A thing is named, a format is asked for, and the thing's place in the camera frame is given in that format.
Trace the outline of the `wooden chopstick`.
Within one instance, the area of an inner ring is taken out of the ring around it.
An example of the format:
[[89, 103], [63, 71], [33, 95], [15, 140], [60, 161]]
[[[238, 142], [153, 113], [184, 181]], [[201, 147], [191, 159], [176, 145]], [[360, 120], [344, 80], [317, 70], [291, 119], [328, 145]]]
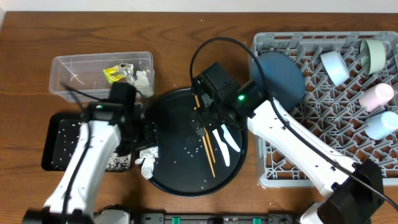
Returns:
[[207, 141], [205, 139], [205, 136], [200, 137], [200, 139], [203, 141], [203, 145], [205, 147], [205, 152], [206, 152], [206, 156], [208, 158], [208, 162], [209, 162], [209, 165], [210, 165], [211, 173], [212, 173], [212, 176], [215, 178], [216, 175], [215, 175], [215, 170], [214, 170], [214, 167], [213, 167], [214, 163], [212, 161], [212, 158], [211, 158], [211, 155], [210, 155], [210, 149], [209, 149], [209, 147], [207, 145]]
[[[197, 106], [195, 107], [195, 110], [197, 110], [197, 109], [200, 108], [200, 102], [199, 102], [198, 96], [197, 96], [196, 94], [194, 94], [194, 97], [195, 97], [195, 102], [196, 102], [196, 104], [197, 104]], [[201, 121], [201, 122], [203, 123], [202, 125], [203, 125], [203, 128], [204, 128], [204, 130], [205, 130], [205, 139], [206, 139], [207, 145], [208, 145], [208, 147], [209, 147], [209, 149], [210, 149], [210, 155], [211, 155], [212, 161], [213, 161], [213, 163], [216, 163], [216, 161], [215, 161], [215, 156], [214, 156], [214, 152], [213, 152], [213, 148], [212, 148], [212, 145], [211, 145], [211, 141], [210, 141], [210, 137], [209, 137], [207, 128], [206, 128], [206, 126], [205, 126], [204, 121]]]

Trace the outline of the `silver white napkin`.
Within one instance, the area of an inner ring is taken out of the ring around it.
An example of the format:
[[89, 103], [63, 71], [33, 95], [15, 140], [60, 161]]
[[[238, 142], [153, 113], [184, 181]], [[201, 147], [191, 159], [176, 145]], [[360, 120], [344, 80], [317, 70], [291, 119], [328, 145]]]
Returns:
[[145, 179], [153, 177], [155, 160], [159, 157], [158, 147], [150, 147], [139, 152], [139, 158], [134, 162], [136, 165], [141, 165], [141, 175]]

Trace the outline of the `yellow green snack wrapper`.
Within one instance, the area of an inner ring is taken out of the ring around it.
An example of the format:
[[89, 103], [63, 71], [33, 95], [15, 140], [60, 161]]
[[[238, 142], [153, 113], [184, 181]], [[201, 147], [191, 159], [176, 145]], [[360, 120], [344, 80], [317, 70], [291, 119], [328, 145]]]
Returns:
[[119, 65], [105, 68], [103, 73], [109, 84], [113, 84], [123, 78], [125, 78], [130, 84], [135, 81], [134, 66], [130, 63], [120, 63]]

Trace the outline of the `dark blue plate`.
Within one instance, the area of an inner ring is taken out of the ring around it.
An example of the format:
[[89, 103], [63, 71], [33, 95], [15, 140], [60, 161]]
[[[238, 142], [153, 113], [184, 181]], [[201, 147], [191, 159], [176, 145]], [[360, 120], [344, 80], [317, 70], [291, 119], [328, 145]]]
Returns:
[[266, 52], [257, 59], [270, 92], [281, 106], [290, 111], [301, 104], [305, 95], [305, 79], [294, 61], [280, 52]]

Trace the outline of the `light blue saucer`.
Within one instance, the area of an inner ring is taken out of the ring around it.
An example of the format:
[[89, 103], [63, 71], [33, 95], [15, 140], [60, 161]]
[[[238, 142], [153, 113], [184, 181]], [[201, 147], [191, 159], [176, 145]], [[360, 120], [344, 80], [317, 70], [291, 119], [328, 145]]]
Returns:
[[349, 78], [349, 71], [343, 58], [337, 51], [331, 51], [320, 56], [322, 64], [335, 86], [340, 86]]

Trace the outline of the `pink cup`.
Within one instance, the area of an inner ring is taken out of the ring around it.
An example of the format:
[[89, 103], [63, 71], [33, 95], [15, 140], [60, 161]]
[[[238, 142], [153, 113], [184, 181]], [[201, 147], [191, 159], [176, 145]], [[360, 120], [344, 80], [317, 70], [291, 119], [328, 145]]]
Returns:
[[364, 95], [359, 98], [359, 105], [366, 108], [366, 111], [372, 112], [388, 103], [393, 96], [393, 87], [387, 83], [379, 83], [364, 92]]

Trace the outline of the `mint green bowl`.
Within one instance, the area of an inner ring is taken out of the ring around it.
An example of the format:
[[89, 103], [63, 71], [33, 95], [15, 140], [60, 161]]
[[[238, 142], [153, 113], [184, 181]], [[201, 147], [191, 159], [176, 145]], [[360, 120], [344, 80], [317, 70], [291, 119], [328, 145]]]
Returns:
[[386, 63], [386, 50], [380, 40], [363, 40], [360, 46], [360, 53], [364, 52], [361, 59], [361, 66], [365, 68], [366, 75], [380, 72]]

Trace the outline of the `white small cup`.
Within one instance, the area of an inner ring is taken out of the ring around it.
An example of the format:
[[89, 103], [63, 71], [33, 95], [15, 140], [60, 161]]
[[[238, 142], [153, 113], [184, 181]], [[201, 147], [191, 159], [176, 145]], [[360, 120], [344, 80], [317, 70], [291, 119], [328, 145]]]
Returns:
[[385, 111], [368, 118], [365, 121], [368, 127], [364, 131], [370, 138], [382, 140], [397, 130], [397, 122], [398, 117], [396, 113]]

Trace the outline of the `white tissue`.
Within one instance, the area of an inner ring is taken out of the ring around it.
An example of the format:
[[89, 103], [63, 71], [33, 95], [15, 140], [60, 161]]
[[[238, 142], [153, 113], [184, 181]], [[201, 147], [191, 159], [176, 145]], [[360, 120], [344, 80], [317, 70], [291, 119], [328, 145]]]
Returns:
[[138, 70], [136, 72], [137, 79], [133, 83], [137, 90], [139, 90], [144, 96], [151, 97], [154, 94], [152, 82], [149, 79], [150, 71]]

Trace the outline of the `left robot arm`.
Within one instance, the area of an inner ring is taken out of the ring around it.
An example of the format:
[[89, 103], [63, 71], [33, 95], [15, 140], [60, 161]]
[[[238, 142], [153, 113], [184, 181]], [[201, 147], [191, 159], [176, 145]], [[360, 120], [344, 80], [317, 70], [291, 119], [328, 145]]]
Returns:
[[114, 153], [157, 154], [154, 125], [136, 112], [139, 93], [128, 83], [116, 82], [107, 99], [82, 109], [79, 138], [60, 183], [43, 209], [26, 211], [23, 223], [131, 223], [129, 210], [119, 205], [95, 214], [95, 201]]

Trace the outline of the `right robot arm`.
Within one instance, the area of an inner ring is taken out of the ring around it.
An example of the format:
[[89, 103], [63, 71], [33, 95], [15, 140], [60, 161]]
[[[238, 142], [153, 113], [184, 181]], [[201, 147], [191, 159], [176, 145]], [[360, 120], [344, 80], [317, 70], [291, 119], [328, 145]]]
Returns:
[[288, 114], [282, 102], [302, 98], [305, 89], [291, 59], [256, 66], [258, 78], [240, 86], [214, 63], [190, 76], [193, 91], [211, 99], [217, 121], [248, 128], [278, 147], [312, 181], [325, 199], [304, 212], [299, 223], [368, 223], [386, 202], [379, 166], [340, 154]]

